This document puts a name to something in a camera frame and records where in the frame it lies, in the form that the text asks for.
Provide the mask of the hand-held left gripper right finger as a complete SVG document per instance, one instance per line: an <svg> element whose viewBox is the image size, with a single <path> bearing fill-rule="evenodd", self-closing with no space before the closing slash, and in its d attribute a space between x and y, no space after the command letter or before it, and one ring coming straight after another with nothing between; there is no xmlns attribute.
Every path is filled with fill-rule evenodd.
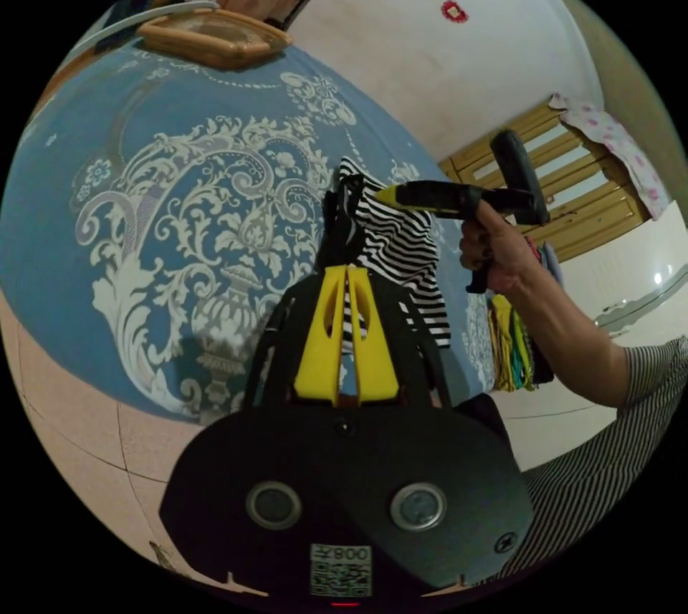
<svg viewBox="0 0 688 614"><path fill-rule="evenodd" d="M373 286L364 268L346 271L351 312L351 343L359 406L397 400L400 385L394 369Z"/></svg>

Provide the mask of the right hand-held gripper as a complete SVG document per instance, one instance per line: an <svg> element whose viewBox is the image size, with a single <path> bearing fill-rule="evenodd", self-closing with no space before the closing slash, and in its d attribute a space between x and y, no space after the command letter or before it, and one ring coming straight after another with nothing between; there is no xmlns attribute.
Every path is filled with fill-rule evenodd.
<svg viewBox="0 0 688 614"><path fill-rule="evenodd" d="M384 188L376 198L392 208L427 211L462 222L460 259L472 273L468 290L533 295L538 261L527 239L508 220L538 222L537 186L484 189L450 181L411 181Z"/></svg>

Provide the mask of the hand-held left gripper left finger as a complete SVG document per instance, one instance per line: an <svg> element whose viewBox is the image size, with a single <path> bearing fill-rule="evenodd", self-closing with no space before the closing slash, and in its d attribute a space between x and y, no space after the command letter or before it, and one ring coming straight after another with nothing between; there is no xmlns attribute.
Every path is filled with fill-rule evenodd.
<svg viewBox="0 0 688 614"><path fill-rule="evenodd" d="M346 266L326 268L294 382L300 400L338 403L345 294Z"/></svg>

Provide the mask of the person's right hand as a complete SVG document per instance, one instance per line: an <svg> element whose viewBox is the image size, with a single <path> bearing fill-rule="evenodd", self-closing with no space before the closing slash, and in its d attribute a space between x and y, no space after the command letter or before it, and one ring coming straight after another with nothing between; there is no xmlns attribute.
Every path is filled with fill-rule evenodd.
<svg viewBox="0 0 688 614"><path fill-rule="evenodd" d="M540 266L525 237L488 203L480 201L474 219L462 224L461 265L487 270L487 288L509 295Z"/></svg>

